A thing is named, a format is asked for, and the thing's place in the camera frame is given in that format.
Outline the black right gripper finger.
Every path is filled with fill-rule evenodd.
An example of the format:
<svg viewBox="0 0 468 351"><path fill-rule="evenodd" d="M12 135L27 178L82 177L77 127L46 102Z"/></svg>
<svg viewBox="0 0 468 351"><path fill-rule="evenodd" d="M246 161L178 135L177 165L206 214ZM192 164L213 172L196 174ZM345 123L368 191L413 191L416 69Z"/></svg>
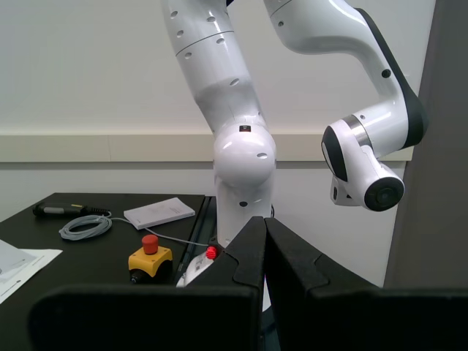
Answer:
<svg viewBox="0 0 468 351"><path fill-rule="evenodd" d="M266 219L265 273L282 350L466 350L467 291L384 289Z"/></svg>
<svg viewBox="0 0 468 351"><path fill-rule="evenodd" d="M250 219L185 287L73 285L31 308L36 350L258 350L266 223Z"/></svg>

